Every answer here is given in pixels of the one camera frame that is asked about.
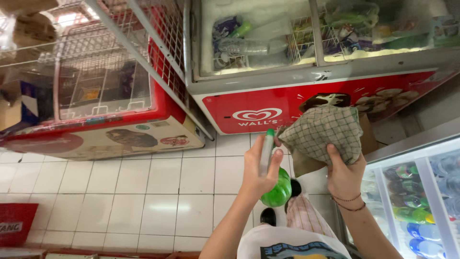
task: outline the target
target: person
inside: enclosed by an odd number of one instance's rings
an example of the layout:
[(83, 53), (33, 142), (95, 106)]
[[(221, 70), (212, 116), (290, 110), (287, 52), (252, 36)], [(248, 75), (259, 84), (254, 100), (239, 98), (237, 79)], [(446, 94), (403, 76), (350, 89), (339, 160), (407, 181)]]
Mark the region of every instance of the person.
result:
[[(235, 201), (203, 247), (200, 259), (351, 259), (345, 246), (311, 205), (304, 194), (292, 197), (287, 206), (287, 227), (275, 227), (270, 213), (262, 213), (262, 225), (243, 234), (247, 219), (260, 197), (278, 181), (283, 151), (277, 149), (265, 177), (259, 176), (259, 161), (265, 136), (257, 137), (244, 154), (243, 182)], [(328, 189), (365, 259), (402, 259), (380, 230), (360, 196), (366, 161), (361, 154), (352, 165), (345, 165), (333, 144), (327, 146), (332, 166), (328, 170)]]

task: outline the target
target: bracelet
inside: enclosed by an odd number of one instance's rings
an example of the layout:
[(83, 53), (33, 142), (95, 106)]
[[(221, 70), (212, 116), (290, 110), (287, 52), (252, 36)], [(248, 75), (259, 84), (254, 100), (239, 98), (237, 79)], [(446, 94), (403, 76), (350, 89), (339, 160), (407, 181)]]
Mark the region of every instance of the bracelet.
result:
[(364, 209), (364, 207), (366, 206), (366, 203), (363, 201), (364, 204), (363, 204), (359, 209), (352, 210), (352, 209), (349, 209), (349, 208), (347, 208), (347, 207), (344, 207), (343, 205), (341, 205), (340, 203), (338, 203), (338, 202), (334, 199), (334, 197), (332, 197), (332, 200), (334, 200), (335, 203), (336, 203), (337, 205), (339, 205), (340, 207), (342, 207), (342, 208), (344, 208), (344, 209), (346, 209), (346, 210), (348, 210), (348, 211), (350, 211), (350, 212), (357, 212), (357, 211), (360, 211), (360, 210)]
[(343, 199), (341, 199), (341, 198), (339, 198), (339, 197), (336, 197), (336, 196), (334, 196), (334, 195), (332, 195), (332, 194), (331, 194), (331, 196), (332, 196), (334, 199), (338, 199), (338, 200), (341, 200), (341, 201), (352, 201), (352, 200), (358, 199), (358, 198), (361, 196), (361, 193), (359, 193), (358, 196), (356, 196), (354, 199), (351, 199), (351, 200), (343, 200)]

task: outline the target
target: white t-shirt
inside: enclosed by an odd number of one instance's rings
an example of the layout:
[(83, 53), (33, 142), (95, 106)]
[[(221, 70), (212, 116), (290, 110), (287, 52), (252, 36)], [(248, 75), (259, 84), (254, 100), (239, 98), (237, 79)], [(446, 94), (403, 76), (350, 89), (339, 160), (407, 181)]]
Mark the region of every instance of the white t-shirt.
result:
[(238, 259), (285, 258), (351, 259), (338, 240), (305, 230), (261, 225), (240, 240)]

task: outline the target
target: white tile floor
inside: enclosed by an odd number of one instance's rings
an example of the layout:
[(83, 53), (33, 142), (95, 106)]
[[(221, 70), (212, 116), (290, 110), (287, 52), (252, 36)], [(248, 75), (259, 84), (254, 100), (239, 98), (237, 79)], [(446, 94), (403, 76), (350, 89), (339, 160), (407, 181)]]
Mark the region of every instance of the white tile floor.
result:
[[(39, 203), (29, 247), (121, 252), (201, 250), (238, 193), (257, 134), (217, 136), (203, 149), (74, 162), (0, 153), (0, 202)], [(282, 167), (293, 176), (287, 149)], [(334, 228), (326, 170), (299, 178)], [(260, 224), (260, 201), (245, 233)], [(284, 207), (276, 208), (286, 225)]]

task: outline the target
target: striped pants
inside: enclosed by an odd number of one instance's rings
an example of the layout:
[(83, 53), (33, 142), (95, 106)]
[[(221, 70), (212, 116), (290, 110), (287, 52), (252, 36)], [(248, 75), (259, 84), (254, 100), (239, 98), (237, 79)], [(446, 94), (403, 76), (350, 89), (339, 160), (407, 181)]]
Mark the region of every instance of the striped pants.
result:
[(331, 227), (329, 227), (321, 214), (313, 207), (304, 193), (291, 198), (287, 204), (287, 208), (287, 225), (289, 228), (306, 230), (337, 238), (334, 232), (332, 232)]

